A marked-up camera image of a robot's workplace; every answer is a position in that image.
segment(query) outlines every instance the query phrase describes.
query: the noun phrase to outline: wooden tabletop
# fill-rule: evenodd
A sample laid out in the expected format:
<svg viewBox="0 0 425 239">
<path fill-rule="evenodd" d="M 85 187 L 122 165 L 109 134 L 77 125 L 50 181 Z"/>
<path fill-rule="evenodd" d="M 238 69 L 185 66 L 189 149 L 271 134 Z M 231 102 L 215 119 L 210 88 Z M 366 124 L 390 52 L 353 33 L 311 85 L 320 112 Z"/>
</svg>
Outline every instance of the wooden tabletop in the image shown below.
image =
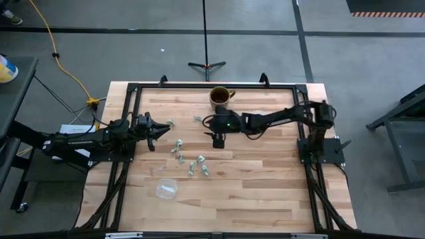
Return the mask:
<svg viewBox="0 0 425 239">
<path fill-rule="evenodd" d="M 111 82 L 102 121 L 121 118 L 127 83 Z M 326 100 L 323 84 L 307 84 L 307 89 L 310 100 Z M 210 90 L 143 90 L 139 114 L 150 112 L 158 123 L 172 119 L 177 125 L 154 142 L 155 152 L 149 151 L 146 141 L 137 144 L 120 230 L 313 232 L 305 171 L 296 147 L 296 123 L 272 127 L 256 141 L 243 134 L 227 134 L 225 149 L 214 149 L 211 137 L 203 134 L 208 130 L 193 119 L 214 113 Z M 238 113 L 268 114 L 293 105 L 290 90 L 236 89 L 228 108 Z M 333 136 L 331 129 L 326 137 Z M 182 164 L 177 160 L 179 154 L 171 153 L 178 139 L 183 141 L 179 153 L 186 159 Z M 189 163 L 196 162 L 199 155 L 207 158 L 204 163 L 209 177 L 198 164 L 195 174 L 188 174 Z M 85 223 L 104 199 L 110 167 L 111 163 L 100 163 L 90 170 L 77 226 Z M 329 200 L 347 223 L 356 227 L 344 174 L 334 165 L 323 165 L 323 172 Z M 175 199 L 156 196 L 156 185 L 162 178 L 177 181 Z M 324 225 L 323 207 L 321 203 L 318 206 Z"/>
</svg>

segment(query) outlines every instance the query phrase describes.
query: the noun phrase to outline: concrete floor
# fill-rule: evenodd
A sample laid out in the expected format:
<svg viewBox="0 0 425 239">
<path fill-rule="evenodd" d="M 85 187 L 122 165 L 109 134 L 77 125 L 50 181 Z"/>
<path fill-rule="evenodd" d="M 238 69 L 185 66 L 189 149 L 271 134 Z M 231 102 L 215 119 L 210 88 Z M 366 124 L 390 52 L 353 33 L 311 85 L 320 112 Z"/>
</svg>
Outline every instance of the concrete floor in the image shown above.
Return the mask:
<svg viewBox="0 0 425 239">
<path fill-rule="evenodd" d="M 37 0 L 56 27 L 125 29 L 202 29 L 202 5 L 195 0 Z M 344 0 L 298 0 L 305 31 L 425 32 L 425 19 L 350 17 Z M 28 27 L 43 22 L 28 2 L 11 3 Z M 210 29 L 296 30 L 291 0 L 207 0 Z M 91 95 L 107 94 L 112 80 L 203 81 L 187 66 L 203 63 L 202 35 L 54 34 L 63 65 L 83 81 Z M 365 125 L 424 83 L 423 38 L 306 37 L 315 82 L 324 83 L 338 110 L 336 130 L 353 142 L 345 149 L 350 193 L 359 229 L 365 232 L 424 237 L 425 190 L 389 195 L 402 183 L 386 131 Z M 227 61 L 211 75 L 217 81 L 258 81 L 266 72 L 273 82 L 305 82 L 298 37 L 211 35 L 210 61 Z M 0 51 L 40 59 L 37 76 L 73 108 L 84 105 L 84 92 L 51 57 L 45 33 L 0 32 Z M 18 120 L 39 131 L 56 131 L 74 118 L 33 82 Z M 82 116 L 90 120 L 90 114 Z M 8 210 L 21 172 L 12 170 L 0 194 L 0 234 L 71 228 L 83 183 L 31 183 L 24 214 Z"/>
</svg>

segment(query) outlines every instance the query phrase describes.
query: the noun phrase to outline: mug handle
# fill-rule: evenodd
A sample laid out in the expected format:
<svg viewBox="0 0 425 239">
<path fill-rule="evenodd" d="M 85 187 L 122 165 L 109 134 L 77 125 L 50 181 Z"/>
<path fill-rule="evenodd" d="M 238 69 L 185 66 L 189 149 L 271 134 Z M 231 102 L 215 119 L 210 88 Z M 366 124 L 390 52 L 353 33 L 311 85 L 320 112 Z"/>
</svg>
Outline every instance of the mug handle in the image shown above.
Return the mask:
<svg viewBox="0 0 425 239">
<path fill-rule="evenodd" d="M 236 92 L 234 90 L 229 90 L 228 92 L 230 94 L 230 97 L 233 97 L 236 94 Z"/>
</svg>

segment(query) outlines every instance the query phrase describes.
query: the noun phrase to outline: yellow container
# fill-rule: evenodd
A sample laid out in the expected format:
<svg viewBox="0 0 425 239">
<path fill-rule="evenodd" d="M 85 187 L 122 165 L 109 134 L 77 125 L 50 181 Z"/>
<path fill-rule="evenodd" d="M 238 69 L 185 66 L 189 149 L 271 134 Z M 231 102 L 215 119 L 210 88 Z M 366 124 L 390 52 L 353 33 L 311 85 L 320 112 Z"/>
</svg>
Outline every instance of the yellow container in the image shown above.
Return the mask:
<svg viewBox="0 0 425 239">
<path fill-rule="evenodd" d="M 0 55 L 0 84 L 9 82 L 18 75 L 18 68 Z"/>
</svg>

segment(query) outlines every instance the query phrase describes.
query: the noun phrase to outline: yellow extension cord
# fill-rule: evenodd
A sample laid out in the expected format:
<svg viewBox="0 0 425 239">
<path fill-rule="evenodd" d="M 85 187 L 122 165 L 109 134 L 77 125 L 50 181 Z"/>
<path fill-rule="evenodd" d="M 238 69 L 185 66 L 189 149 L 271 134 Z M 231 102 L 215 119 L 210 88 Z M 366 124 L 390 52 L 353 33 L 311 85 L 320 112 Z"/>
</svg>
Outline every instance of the yellow extension cord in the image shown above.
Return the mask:
<svg viewBox="0 0 425 239">
<path fill-rule="evenodd" d="M 43 17 L 43 14 L 41 14 L 41 12 L 37 8 L 37 6 L 33 3 L 33 0 L 29 0 L 29 2 L 34 7 L 35 11 L 39 14 L 40 18 L 42 19 L 42 21 L 46 25 L 46 28 L 47 28 L 47 31 L 48 31 L 48 35 L 50 36 L 50 39 L 52 40 L 52 46 L 53 46 L 53 49 L 54 49 L 54 53 L 58 54 L 58 51 L 56 49 L 56 44 L 54 43 L 52 32 L 50 31 L 50 27 L 48 27 L 48 24 L 47 24 L 46 19 Z M 63 72 L 65 72 L 67 75 L 69 75 L 72 79 L 74 79 L 77 83 L 79 83 L 79 85 L 81 86 L 81 88 L 86 92 L 86 94 L 88 96 L 88 101 L 86 102 L 87 105 L 88 106 L 92 106 L 94 104 L 98 105 L 100 103 L 99 99 L 95 99 L 95 98 L 91 97 L 90 94 L 88 93 L 86 87 L 84 87 L 84 85 L 81 83 L 81 81 L 79 81 L 77 79 L 77 77 L 73 76 L 71 73 L 69 73 L 69 71 L 65 70 L 62 67 L 62 65 L 60 64 L 60 61 L 59 61 L 59 57 L 55 57 L 54 59 L 56 60 L 56 63 L 58 64 L 59 68 Z M 21 152 L 18 152 L 17 155 L 18 156 L 22 156 L 22 155 L 26 154 L 27 152 L 29 152 L 31 149 L 32 149 L 32 147 L 28 147 L 25 150 L 22 150 Z"/>
</svg>

